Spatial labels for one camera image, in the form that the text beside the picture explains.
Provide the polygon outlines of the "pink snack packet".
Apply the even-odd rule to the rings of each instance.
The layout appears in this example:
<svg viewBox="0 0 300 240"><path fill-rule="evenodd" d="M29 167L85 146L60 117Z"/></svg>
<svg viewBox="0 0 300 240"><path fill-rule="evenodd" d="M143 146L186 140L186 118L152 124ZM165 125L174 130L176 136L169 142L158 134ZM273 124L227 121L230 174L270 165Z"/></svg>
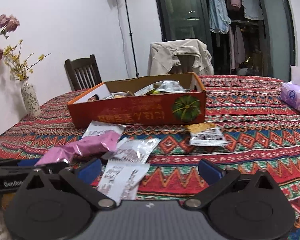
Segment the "pink snack packet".
<svg viewBox="0 0 300 240"><path fill-rule="evenodd" d="M62 146L55 146L47 151L35 164L35 166L66 162L72 162L74 156L87 157L97 153L114 151L121 135L115 131L107 131L101 135L83 137L81 140L70 142Z"/></svg>

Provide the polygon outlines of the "yellow white snack packet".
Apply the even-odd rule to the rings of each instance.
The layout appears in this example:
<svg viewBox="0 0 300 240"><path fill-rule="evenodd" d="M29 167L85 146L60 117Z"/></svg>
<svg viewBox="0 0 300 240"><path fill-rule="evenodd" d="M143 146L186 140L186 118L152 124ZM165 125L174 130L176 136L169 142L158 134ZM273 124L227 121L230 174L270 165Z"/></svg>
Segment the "yellow white snack packet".
<svg viewBox="0 0 300 240"><path fill-rule="evenodd" d="M192 146L226 146L228 141L221 130L213 123L184 125L190 133Z"/></svg>

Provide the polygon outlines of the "white printed snack packet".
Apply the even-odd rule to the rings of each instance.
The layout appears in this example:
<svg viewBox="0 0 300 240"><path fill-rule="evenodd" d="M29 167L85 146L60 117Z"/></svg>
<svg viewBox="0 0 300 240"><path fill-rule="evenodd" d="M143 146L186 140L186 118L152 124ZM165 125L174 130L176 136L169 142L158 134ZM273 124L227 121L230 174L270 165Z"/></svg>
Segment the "white printed snack packet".
<svg viewBox="0 0 300 240"><path fill-rule="evenodd" d="M123 138L117 143L116 149L102 155L102 159L145 164L160 141L158 138L144 140Z"/></svg>

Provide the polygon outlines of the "red patterned tablecloth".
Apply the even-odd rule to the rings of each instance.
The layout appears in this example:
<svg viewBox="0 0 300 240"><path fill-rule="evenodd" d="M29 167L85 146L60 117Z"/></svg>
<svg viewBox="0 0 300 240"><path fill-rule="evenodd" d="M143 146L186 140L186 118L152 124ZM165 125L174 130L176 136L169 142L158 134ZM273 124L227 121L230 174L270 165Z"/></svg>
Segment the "red patterned tablecloth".
<svg viewBox="0 0 300 240"><path fill-rule="evenodd" d="M189 145L180 126L127 126L124 137L160 138L139 184L137 199L186 198L207 187L198 161L207 158L221 168L243 174L266 169L295 211L287 239L300 239L300 113L280 101L281 82L270 77L200 77L207 89L206 121L223 132L228 146L212 150ZM84 132L70 120L66 103L84 90L57 96L42 106L35 119L23 118L0 136L0 159L34 159L51 147L79 140Z"/></svg>

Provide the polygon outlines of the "floral ceramic vase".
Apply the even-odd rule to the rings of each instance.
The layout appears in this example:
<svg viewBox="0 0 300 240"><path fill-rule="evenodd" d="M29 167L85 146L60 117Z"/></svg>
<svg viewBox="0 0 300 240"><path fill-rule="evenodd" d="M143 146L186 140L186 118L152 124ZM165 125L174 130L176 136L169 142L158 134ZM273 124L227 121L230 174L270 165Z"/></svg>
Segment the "floral ceramic vase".
<svg viewBox="0 0 300 240"><path fill-rule="evenodd" d="M39 116L41 114L40 105L34 86L29 83L28 77L21 81L21 96L29 117L36 118Z"/></svg>

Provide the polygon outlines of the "orange cardboard snack box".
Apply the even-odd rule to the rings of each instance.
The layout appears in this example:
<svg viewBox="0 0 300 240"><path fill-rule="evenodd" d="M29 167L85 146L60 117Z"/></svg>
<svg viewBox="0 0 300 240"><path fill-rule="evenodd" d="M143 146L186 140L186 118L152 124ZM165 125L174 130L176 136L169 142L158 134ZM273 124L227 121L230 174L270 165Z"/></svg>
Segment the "orange cardboard snack box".
<svg viewBox="0 0 300 240"><path fill-rule="evenodd" d="M177 81L181 93L137 92L161 81ZM111 124L185 125L204 122L206 89L193 73L144 76L103 82L67 103L72 122L86 128L91 121Z"/></svg>

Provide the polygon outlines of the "dark wooden chair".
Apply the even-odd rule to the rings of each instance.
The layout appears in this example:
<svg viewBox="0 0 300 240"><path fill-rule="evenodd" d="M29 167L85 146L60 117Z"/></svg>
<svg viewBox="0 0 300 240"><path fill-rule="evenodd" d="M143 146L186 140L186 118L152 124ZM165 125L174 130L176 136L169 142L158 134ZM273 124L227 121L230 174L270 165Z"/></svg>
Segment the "dark wooden chair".
<svg viewBox="0 0 300 240"><path fill-rule="evenodd" d="M93 88L102 83L94 54L75 60L67 59L64 66L72 90Z"/></svg>

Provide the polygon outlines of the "yellow flower branches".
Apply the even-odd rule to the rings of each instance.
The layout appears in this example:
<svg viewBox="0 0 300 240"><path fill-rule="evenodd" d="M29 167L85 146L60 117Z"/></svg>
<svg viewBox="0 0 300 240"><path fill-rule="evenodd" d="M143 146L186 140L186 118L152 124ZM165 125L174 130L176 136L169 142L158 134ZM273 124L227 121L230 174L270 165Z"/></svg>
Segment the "yellow flower branches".
<svg viewBox="0 0 300 240"><path fill-rule="evenodd" d="M29 73L33 73L33 67L51 55L51 53L41 54L36 61L28 63L28 60L33 57L34 53L30 53L25 57L21 52L22 47L23 39L20 39L16 45L9 45L4 49L2 58L6 66L10 69L10 73L18 81L26 80L29 77Z"/></svg>

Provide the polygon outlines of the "purple tissue pack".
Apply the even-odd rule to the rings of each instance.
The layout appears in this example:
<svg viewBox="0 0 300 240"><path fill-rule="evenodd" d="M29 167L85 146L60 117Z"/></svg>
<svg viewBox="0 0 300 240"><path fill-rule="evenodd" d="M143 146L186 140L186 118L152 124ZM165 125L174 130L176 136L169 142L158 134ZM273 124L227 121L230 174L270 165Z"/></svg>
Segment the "purple tissue pack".
<svg viewBox="0 0 300 240"><path fill-rule="evenodd" d="M300 86L292 82L283 82L281 85L280 99L300 112Z"/></svg>

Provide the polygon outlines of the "chair with beige jacket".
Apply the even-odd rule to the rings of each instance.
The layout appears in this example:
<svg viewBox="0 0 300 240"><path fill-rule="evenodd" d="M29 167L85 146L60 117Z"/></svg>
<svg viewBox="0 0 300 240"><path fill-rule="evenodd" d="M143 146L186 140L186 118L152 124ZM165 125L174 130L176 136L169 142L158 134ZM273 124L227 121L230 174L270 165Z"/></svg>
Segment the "chair with beige jacket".
<svg viewBox="0 0 300 240"><path fill-rule="evenodd" d="M195 56L191 55L178 55L179 65L173 66L169 72L169 74L180 74L180 73L188 73L193 72L193 64L195 60Z"/></svg>

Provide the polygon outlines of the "beige jacket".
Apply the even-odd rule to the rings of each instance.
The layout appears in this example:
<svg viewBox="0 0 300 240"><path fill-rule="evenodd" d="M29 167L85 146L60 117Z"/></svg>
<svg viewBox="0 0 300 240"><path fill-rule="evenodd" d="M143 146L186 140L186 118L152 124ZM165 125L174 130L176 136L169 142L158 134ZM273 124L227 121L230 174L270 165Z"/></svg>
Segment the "beige jacket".
<svg viewBox="0 0 300 240"><path fill-rule="evenodd" d="M212 56L207 45L196 38L150 44L148 75L165 75L177 69L182 72L181 56L192 56L194 62L188 68L197 75L213 75Z"/></svg>

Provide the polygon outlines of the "dark sliding glass door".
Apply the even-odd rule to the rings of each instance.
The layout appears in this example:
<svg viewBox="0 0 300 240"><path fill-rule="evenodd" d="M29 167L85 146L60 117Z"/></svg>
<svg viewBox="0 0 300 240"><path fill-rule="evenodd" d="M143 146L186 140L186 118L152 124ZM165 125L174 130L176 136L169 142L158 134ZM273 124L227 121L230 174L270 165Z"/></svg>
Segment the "dark sliding glass door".
<svg viewBox="0 0 300 240"><path fill-rule="evenodd" d="M165 42L206 44L216 75L290 80L295 34L289 0L157 0Z"/></svg>

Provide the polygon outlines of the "light blue hanging shirt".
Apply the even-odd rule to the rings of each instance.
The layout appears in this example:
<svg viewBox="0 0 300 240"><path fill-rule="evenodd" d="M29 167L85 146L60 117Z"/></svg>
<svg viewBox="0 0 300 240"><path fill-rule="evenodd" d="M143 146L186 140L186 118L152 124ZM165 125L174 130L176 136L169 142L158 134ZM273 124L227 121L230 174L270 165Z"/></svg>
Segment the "light blue hanging shirt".
<svg viewBox="0 0 300 240"><path fill-rule="evenodd" d="M225 0L209 0L210 31L216 34L227 34L231 25Z"/></svg>

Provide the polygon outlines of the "white hanging top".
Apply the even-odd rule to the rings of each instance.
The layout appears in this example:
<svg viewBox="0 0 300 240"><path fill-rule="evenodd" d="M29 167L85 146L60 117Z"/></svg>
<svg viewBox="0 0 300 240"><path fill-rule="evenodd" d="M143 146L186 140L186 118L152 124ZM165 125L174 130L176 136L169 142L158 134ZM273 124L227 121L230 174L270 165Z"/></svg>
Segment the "white hanging top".
<svg viewBox="0 0 300 240"><path fill-rule="evenodd" d="M244 7L244 17L253 21L264 20L263 12L260 7L260 0L242 0Z"/></svg>

